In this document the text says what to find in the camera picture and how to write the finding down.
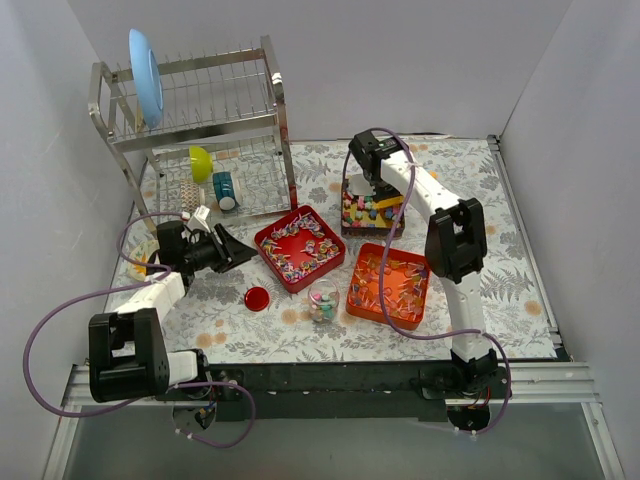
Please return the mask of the yellow plastic scoop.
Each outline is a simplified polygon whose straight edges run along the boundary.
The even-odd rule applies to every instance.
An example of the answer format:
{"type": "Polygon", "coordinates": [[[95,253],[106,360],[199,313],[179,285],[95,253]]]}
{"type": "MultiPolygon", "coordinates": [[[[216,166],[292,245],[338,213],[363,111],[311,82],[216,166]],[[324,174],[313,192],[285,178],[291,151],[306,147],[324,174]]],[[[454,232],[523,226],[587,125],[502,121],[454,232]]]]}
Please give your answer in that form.
{"type": "Polygon", "coordinates": [[[384,210],[386,208],[391,208],[396,205],[401,205],[403,201],[404,201],[403,196],[390,197],[390,198],[376,201],[374,204],[374,208],[376,210],[384,210]]]}

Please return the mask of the red tray swirl lollipops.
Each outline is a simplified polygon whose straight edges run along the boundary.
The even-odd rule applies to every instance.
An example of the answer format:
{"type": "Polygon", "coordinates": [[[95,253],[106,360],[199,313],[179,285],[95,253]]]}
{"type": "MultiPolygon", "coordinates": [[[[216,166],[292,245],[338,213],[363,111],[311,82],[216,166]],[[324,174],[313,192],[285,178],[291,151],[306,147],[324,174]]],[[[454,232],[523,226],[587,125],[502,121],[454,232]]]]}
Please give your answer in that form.
{"type": "Polygon", "coordinates": [[[309,205],[266,226],[254,236],[257,251],[289,293],[298,293],[345,259],[346,246],[309,205]]]}

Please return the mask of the orange tray clear lollipops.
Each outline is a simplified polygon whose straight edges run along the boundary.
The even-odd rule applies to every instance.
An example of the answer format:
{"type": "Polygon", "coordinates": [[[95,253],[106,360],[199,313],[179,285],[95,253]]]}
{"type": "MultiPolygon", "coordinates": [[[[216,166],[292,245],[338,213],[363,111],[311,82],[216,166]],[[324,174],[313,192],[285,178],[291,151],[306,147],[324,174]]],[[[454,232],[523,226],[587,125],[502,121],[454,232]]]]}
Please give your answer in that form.
{"type": "Polygon", "coordinates": [[[430,269],[425,257],[390,249],[382,263],[384,247],[365,243],[358,254],[347,291],[346,312],[355,317],[387,324],[381,305],[392,322],[414,331],[424,317],[430,269]]]}

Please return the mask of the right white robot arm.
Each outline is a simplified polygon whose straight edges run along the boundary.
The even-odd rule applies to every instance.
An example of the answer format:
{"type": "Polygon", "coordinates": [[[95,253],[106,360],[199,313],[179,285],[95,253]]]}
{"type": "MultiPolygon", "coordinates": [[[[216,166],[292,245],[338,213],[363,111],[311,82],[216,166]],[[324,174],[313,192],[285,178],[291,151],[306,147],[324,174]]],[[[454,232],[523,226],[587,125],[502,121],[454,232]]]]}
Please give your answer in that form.
{"type": "Polygon", "coordinates": [[[386,128],[356,134],[348,148],[347,156],[356,160],[376,194],[399,193],[403,196],[399,213],[410,205],[425,220],[425,259],[441,281],[453,328],[431,338],[451,340],[452,389],[464,397],[479,395],[498,370],[497,348],[486,333],[480,294],[487,255],[481,203],[449,191],[386,128]],[[380,131],[387,137],[378,138],[380,131]]]}

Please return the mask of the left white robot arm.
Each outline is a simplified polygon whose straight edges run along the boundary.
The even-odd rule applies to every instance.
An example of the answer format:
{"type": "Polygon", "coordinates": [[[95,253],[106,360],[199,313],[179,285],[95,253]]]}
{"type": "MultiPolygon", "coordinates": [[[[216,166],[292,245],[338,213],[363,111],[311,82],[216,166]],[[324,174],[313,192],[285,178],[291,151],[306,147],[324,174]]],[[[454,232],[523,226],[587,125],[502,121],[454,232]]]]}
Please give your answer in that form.
{"type": "Polygon", "coordinates": [[[205,355],[198,349],[168,352],[161,322],[186,296],[196,272],[222,274],[258,254],[220,224],[209,231],[174,220],[156,233],[158,262],[147,269],[149,284],[89,321],[89,384],[98,403],[158,396],[177,384],[188,398],[205,398],[213,386],[205,355]]]}

